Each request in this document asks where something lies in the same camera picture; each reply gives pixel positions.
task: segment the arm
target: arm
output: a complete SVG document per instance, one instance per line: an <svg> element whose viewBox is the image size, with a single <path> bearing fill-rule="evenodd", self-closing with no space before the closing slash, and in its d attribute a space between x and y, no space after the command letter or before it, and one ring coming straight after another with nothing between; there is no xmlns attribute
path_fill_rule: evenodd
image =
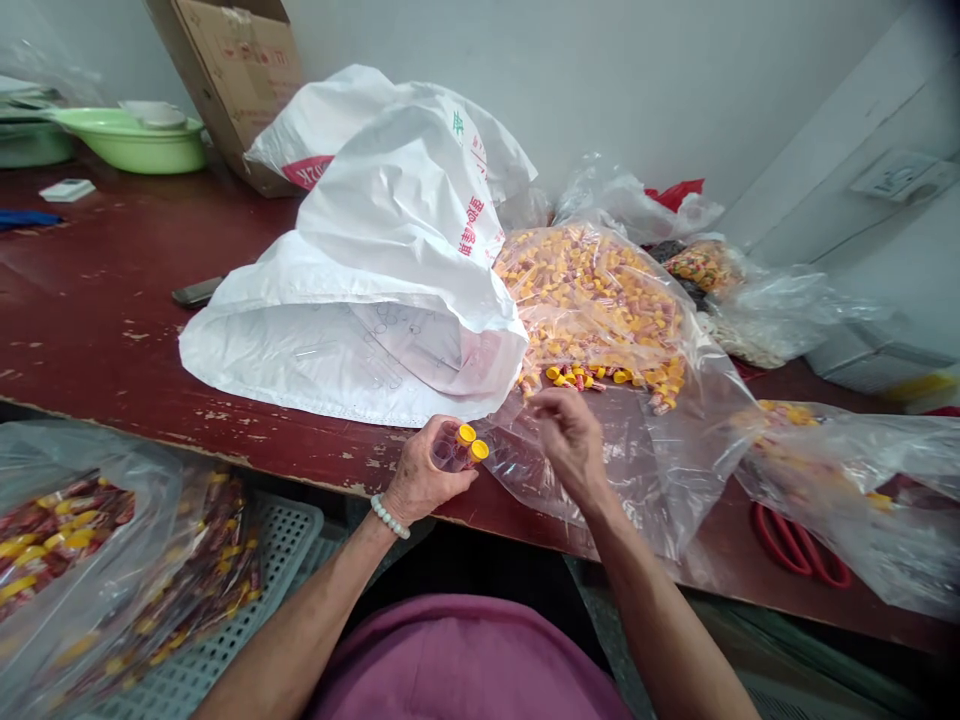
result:
<svg viewBox="0 0 960 720"><path fill-rule="evenodd" d="M600 424L583 398L550 389L530 402L541 418L544 452L593 534L657 717L759 720L733 668L607 482Z"/></svg>
<svg viewBox="0 0 960 720"><path fill-rule="evenodd" d="M445 420L430 419L404 445L384 508L409 527L477 477L476 470L444 473L430 446ZM303 712L327 661L377 565L397 536L372 511L357 531L254 635L194 713L194 720L294 720Z"/></svg>

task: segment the wooden table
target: wooden table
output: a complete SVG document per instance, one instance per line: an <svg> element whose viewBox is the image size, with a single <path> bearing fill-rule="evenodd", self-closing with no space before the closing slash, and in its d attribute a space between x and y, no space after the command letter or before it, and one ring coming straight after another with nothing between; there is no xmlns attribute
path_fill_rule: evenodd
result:
<svg viewBox="0 0 960 720"><path fill-rule="evenodd" d="M50 205L38 190L86 177L98 192ZM215 167L180 177L118 173L95 158L0 174L0 208L57 212L66 222L0 234L0 400L188 448L339 493L388 484L410 430L320 417L207 387L180 365L190 313L175 288L253 262L293 226L297 200L265 200ZM750 383L758 397L859 411L882 403L791 363ZM730 482L671 568L682 585L930 652L950 626L885 606L862 583L847 592L775 565ZM487 532L593 556L585 533L529 510L484 472L438 515Z"/></svg>

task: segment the white wall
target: white wall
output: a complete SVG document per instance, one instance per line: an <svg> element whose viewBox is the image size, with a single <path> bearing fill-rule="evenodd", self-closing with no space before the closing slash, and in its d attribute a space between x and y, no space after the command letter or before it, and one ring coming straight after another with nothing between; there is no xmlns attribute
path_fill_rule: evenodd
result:
<svg viewBox="0 0 960 720"><path fill-rule="evenodd" d="M949 20L941 4L911 6L718 229L755 259L784 265L812 262L894 213L916 216L848 187L888 149L941 158L960 149L960 38Z"/></svg>
<svg viewBox="0 0 960 720"><path fill-rule="evenodd" d="M960 185L918 210L909 222L861 233L818 266L838 289L902 311L910 320L902 340L960 359Z"/></svg>
<svg viewBox="0 0 960 720"><path fill-rule="evenodd" d="M304 67L430 80L484 106L548 187L593 149L729 205L906 6L901 0L284 0Z"/></svg>
<svg viewBox="0 0 960 720"><path fill-rule="evenodd" d="M197 114L140 0L0 0L0 74L77 104L164 100Z"/></svg>

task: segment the hand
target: hand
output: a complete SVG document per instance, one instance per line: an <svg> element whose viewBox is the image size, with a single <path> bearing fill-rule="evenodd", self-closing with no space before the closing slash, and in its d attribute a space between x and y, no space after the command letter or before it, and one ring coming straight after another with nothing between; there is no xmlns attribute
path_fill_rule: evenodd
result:
<svg viewBox="0 0 960 720"><path fill-rule="evenodd" d="M540 419L540 442L560 484L587 514L613 491L603 463L600 423L578 392L549 388L528 401Z"/></svg>
<svg viewBox="0 0 960 720"><path fill-rule="evenodd" d="M434 415L420 432L407 440L397 474L383 494L384 508L405 527L464 492L479 475L472 469L445 473L437 470L430 460L434 438L448 420L461 424L448 415Z"/></svg>

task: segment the electrical outlet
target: electrical outlet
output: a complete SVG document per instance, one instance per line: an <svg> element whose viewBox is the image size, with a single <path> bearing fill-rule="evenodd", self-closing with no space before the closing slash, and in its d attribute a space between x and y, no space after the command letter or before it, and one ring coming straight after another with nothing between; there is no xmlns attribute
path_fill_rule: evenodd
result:
<svg viewBox="0 0 960 720"><path fill-rule="evenodd" d="M907 205L919 205L933 200L958 180L960 165L940 160L890 199Z"/></svg>
<svg viewBox="0 0 960 720"><path fill-rule="evenodd" d="M857 178L850 189L871 197L903 202L917 179L938 162L939 158L909 150L888 150Z"/></svg>

